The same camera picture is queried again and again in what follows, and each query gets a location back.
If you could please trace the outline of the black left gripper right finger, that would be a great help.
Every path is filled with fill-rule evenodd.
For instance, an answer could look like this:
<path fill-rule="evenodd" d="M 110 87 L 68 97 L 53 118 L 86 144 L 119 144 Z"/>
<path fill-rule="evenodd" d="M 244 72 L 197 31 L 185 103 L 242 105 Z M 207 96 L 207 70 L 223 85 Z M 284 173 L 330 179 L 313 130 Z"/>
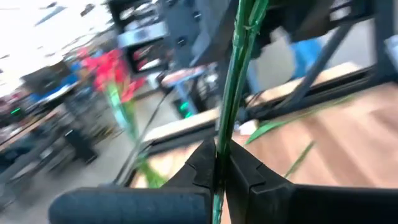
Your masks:
<path fill-rule="evenodd" d="M 232 224 L 398 224 L 398 189 L 294 184 L 239 144 L 230 147 Z"/>

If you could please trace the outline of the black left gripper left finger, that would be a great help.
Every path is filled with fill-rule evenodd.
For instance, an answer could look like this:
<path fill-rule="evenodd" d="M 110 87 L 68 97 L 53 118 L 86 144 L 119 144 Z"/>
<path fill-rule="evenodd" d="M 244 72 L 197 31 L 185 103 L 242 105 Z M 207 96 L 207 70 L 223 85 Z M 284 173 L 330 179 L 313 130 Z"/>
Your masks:
<path fill-rule="evenodd" d="M 158 189 L 82 187 L 57 197 L 50 224 L 211 224 L 215 142 L 203 141 Z"/>

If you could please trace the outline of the pink artificial tulip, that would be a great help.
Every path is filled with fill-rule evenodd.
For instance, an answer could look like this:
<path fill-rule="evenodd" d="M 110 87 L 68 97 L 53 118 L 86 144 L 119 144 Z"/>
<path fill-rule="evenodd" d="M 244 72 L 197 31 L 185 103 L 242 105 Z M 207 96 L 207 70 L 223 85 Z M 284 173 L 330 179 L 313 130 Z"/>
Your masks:
<path fill-rule="evenodd" d="M 299 157 L 295 160 L 295 162 L 290 166 L 288 171 L 285 173 L 284 178 L 288 179 L 292 174 L 294 174 L 300 167 L 301 163 L 305 160 L 306 156 L 315 145 L 315 141 L 311 141 L 308 146 L 301 152 Z"/>

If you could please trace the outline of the red artificial flower spray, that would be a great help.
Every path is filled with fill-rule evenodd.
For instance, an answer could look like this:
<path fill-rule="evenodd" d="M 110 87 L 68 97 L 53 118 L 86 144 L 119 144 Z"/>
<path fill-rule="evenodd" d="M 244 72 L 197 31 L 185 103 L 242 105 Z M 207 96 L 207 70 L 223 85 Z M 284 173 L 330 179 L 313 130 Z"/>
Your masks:
<path fill-rule="evenodd" d="M 265 18 L 268 3 L 269 0 L 239 0 L 234 22 L 233 50 L 224 87 L 218 129 L 216 185 L 211 224 L 221 223 L 231 138 L 253 45 Z"/>
<path fill-rule="evenodd" d="M 80 78 L 90 80 L 94 90 L 110 96 L 108 87 L 116 88 L 116 96 L 121 103 L 131 101 L 137 89 L 145 84 L 145 78 L 131 78 L 125 61 L 121 58 L 121 51 L 110 50 L 99 56 L 89 55 L 86 47 L 78 51 L 81 68 L 78 69 Z"/>

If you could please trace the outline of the green glass vase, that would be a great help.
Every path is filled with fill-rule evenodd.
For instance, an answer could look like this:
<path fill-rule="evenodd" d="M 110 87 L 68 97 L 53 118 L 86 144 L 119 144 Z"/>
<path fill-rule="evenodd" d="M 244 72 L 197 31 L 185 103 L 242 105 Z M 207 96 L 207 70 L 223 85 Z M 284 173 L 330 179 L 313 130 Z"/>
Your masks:
<path fill-rule="evenodd" d="M 132 141 L 137 141 L 139 128 L 134 111 L 134 102 L 130 100 L 123 103 L 119 95 L 118 86 L 113 82 L 106 84 L 104 93 L 119 126 L 128 134 Z"/>

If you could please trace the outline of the wooden table with black frame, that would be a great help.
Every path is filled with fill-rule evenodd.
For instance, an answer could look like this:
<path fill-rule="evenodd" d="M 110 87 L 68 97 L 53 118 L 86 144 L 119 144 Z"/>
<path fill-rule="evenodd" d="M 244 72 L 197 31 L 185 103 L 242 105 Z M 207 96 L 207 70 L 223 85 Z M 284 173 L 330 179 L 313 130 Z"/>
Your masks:
<path fill-rule="evenodd" d="M 159 0 L 164 18 L 164 36 L 176 51 L 182 68 L 198 68 L 216 62 L 221 73 L 220 93 L 238 95 L 229 107 L 236 121 L 270 120 L 326 101 L 341 98 L 382 83 L 398 82 L 398 63 L 390 43 L 394 35 L 396 0 Z M 362 21 L 372 20 L 374 64 L 356 71 L 344 63 L 333 68 L 326 64 L 350 30 Z M 249 84 L 244 74 L 239 85 L 227 85 L 232 48 L 241 45 L 247 32 L 239 25 L 255 25 L 251 37 L 252 54 L 258 58 L 270 43 L 271 32 L 284 28 L 297 44 L 330 33 L 313 65 L 301 79 L 243 96 Z"/>

